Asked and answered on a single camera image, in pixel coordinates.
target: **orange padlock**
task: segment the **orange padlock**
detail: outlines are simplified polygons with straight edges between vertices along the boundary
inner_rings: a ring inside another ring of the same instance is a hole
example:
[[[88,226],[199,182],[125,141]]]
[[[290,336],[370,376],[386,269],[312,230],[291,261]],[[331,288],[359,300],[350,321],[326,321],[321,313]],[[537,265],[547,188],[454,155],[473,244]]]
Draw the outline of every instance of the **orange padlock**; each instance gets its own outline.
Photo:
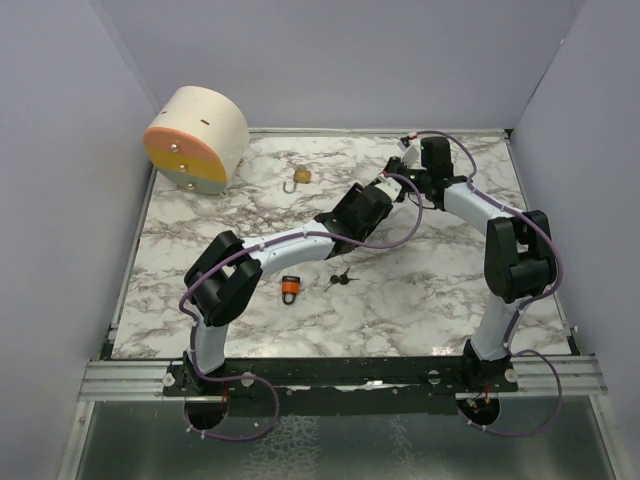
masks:
[[[300,292],[300,277],[285,275],[282,277],[282,303],[292,305],[296,301],[296,297]]]

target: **white marble table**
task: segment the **white marble table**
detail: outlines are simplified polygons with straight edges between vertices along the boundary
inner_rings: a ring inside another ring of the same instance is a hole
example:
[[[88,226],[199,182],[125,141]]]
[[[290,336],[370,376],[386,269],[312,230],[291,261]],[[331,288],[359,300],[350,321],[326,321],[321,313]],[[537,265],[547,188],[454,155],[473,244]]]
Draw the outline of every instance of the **white marble table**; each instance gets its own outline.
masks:
[[[477,185],[523,208],[503,138],[462,138],[476,155]],[[330,211],[354,181],[370,182],[398,155],[397,140],[365,137],[254,138],[225,195],[179,189],[158,175],[146,216],[113,349],[114,358],[178,357],[190,319],[177,310],[183,276],[210,241],[231,229],[239,237],[299,226]],[[470,165],[454,148],[456,173]],[[295,166],[313,172],[296,193],[282,191]],[[416,206],[398,204],[369,238],[393,241],[413,226]],[[391,251],[363,248],[325,262],[283,271],[302,278],[293,306],[281,301],[280,278],[261,280],[245,313],[230,328],[234,357],[398,356],[459,354],[478,326],[488,288],[482,275],[484,239],[454,216],[425,211],[407,244]],[[330,275],[351,267],[358,278],[325,292]],[[531,307],[514,349],[568,353],[553,299]]]

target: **yellow panel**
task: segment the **yellow panel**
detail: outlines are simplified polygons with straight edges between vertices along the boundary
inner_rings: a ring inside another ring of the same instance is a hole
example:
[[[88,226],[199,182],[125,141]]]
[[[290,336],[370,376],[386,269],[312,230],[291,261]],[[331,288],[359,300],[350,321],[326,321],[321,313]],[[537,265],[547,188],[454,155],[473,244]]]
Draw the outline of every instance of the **yellow panel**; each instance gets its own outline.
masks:
[[[199,158],[187,157],[180,153],[166,152],[158,148],[146,148],[147,155],[156,168],[164,168],[173,172],[188,173],[194,177],[206,178],[214,182],[227,183],[227,172],[219,162],[211,162]]]

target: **white cylinder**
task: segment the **white cylinder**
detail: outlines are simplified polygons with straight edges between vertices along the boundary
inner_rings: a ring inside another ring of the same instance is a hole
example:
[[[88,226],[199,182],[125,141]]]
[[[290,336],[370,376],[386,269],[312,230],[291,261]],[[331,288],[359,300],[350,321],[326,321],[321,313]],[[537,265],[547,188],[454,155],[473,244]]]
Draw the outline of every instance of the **white cylinder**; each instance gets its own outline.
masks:
[[[179,88],[144,133],[149,158],[163,175],[206,194],[228,185],[248,144],[240,109],[202,87]]]

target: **white wall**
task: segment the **white wall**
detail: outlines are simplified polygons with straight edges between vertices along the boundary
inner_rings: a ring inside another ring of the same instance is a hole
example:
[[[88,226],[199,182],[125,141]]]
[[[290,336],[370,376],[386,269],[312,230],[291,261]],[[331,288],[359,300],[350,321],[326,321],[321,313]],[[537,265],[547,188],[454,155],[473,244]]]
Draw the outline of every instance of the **white wall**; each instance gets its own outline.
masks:
[[[518,123],[531,204],[564,253],[561,298],[596,352],[640,473],[640,2],[587,0]]]
[[[251,126],[508,128],[582,0],[93,0],[149,90]]]
[[[53,478],[109,324],[152,108],[84,0],[0,11],[0,478]]]

